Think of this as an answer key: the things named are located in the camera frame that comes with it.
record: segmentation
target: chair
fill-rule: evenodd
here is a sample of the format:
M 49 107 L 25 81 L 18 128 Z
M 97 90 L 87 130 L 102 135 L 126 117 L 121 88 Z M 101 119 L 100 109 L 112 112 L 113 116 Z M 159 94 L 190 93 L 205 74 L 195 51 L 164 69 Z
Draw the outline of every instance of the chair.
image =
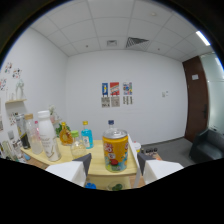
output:
M 210 129 L 198 133 L 189 157 L 196 163 L 224 158 L 224 136 Z

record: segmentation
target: shelf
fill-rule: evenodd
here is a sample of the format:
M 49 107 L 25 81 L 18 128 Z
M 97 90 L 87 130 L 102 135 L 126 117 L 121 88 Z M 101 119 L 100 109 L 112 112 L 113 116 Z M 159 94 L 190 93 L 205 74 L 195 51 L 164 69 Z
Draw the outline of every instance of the shelf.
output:
M 23 102 L 23 101 L 26 101 L 26 99 L 22 99 L 22 100 L 9 100 L 9 101 L 6 101 L 5 104 L 7 104 L 7 103 L 15 103 L 15 102 Z

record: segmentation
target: blue bottle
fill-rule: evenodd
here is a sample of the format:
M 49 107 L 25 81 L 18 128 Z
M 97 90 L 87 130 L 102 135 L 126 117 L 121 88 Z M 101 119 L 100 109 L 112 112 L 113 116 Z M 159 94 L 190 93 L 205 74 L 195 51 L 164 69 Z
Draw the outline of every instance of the blue bottle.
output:
M 86 149 L 93 148 L 93 136 L 92 131 L 86 128 L 86 125 L 88 125 L 88 121 L 83 121 L 83 130 L 81 132 L 82 134 L 82 141 L 85 145 Z

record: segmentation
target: yellow table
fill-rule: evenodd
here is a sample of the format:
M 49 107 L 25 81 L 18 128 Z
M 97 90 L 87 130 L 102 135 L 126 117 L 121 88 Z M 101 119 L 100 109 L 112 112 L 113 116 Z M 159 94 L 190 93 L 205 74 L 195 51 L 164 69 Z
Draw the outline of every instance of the yellow table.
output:
M 45 163 L 47 165 L 55 165 L 55 164 L 72 161 L 73 158 L 72 158 L 70 146 L 63 146 L 59 138 L 57 138 L 57 142 L 58 142 L 59 150 L 61 152 L 62 157 L 60 160 L 55 162 L 49 161 L 44 151 L 41 152 L 39 155 L 36 155 L 32 152 L 31 149 L 21 148 L 21 150 L 27 155 L 31 156 L 32 158 L 39 160 L 40 162 Z M 130 146 L 128 149 L 127 168 L 123 170 L 122 172 L 112 173 L 106 170 L 105 168 L 102 140 L 94 140 L 93 144 L 94 144 L 94 147 L 92 149 L 87 149 L 87 153 L 91 153 L 92 155 L 92 160 L 90 163 L 87 179 L 96 183 L 96 186 L 98 183 L 99 189 L 105 188 L 106 185 L 108 185 L 110 181 L 115 181 L 115 180 L 123 181 L 126 185 L 126 189 L 131 188 L 128 176 L 136 175 L 137 165 L 136 165 Z

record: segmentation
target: snack canister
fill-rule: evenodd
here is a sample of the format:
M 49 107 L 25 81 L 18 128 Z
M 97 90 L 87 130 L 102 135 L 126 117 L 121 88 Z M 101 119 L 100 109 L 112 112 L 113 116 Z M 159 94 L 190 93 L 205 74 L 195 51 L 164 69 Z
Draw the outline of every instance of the snack canister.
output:
M 103 133 L 102 140 L 106 169 L 114 173 L 125 170 L 128 159 L 127 131 L 110 128 Z

